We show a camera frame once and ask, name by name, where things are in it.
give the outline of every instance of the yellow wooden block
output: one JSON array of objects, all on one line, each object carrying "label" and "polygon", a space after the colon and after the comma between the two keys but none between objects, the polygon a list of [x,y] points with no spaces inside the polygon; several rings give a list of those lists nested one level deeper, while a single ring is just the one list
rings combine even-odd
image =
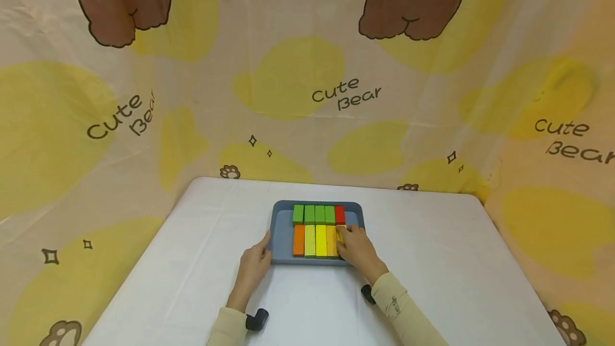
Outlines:
[{"label": "yellow wooden block", "polygon": [[344,245],[345,245],[345,243],[344,243],[344,238],[341,236],[341,234],[340,234],[340,233],[337,233],[337,240],[338,240],[338,241],[340,241],[340,242],[342,242],[342,244],[344,244]]},{"label": "yellow wooden block", "polygon": [[327,226],[316,225],[316,258],[327,256]]},{"label": "yellow wooden block", "polygon": [[337,230],[335,226],[327,226],[327,256],[337,257]]},{"label": "yellow wooden block", "polygon": [[304,257],[316,256],[316,226],[306,225],[305,227],[305,254]]}]

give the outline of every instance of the paw print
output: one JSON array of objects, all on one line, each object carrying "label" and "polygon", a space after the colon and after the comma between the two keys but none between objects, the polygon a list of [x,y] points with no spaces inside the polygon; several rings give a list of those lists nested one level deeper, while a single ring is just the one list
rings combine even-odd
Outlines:
[{"label": "paw print", "polygon": [[225,164],[224,167],[220,169],[220,176],[226,179],[239,179],[241,172],[239,172],[237,166],[227,166]]},{"label": "paw print", "polygon": [[399,186],[397,189],[398,190],[403,190],[403,191],[419,191],[419,185],[418,184],[406,183],[403,186]]},{"label": "paw print", "polygon": [[81,338],[81,323],[77,321],[58,321],[49,329],[49,335],[42,339],[39,346],[77,346]]},{"label": "paw print", "polygon": [[570,317],[560,314],[557,310],[549,311],[549,315],[567,346],[582,346],[587,343],[585,334],[576,328],[574,321]]}]

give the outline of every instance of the beige sleeve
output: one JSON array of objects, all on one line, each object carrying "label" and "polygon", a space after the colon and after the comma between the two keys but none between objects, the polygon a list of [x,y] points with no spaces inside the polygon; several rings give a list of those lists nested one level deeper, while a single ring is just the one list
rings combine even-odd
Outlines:
[{"label": "beige sleeve", "polygon": [[372,297],[391,319],[404,346],[448,345],[392,273],[378,278],[372,287]]},{"label": "beige sleeve", "polygon": [[223,307],[211,328],[207,346],[243,346],[246,339],[246,314]]}]

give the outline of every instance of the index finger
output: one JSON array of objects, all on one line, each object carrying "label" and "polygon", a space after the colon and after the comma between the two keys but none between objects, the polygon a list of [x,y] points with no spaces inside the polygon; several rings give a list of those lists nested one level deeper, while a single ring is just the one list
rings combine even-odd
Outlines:
[{"label": "index finger", "polygon": [[260,249],[264,249],[265,246],[267,246],[267,244],[269,243],[270,239],[271,239],[271,230],[267,230],[267,233],[265,234],[265,237],[260,242],[255,244],[254,247],[258,247]]},{"label": "index finger", "polygon": [[345,237],[348,235],[348,229],[341,225],[335,226],[335,228],[337,229],[337,232],[340,233],[345,242]]}]

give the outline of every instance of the gray tray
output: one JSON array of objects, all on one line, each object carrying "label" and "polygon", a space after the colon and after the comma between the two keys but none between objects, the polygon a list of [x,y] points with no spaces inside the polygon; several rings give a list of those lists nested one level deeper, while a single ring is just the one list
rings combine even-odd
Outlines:
[{"label": "gray tray", "polygon": [[295,205],[344,206],[346,225],[365,228],[363,209],[355,202],[280,200],[273,205],[271,214],[271,241],[267,246],[273,253],[273,264],[291,265],[348,265],[342,258],[302,258],[293,256],[293,208]]}]

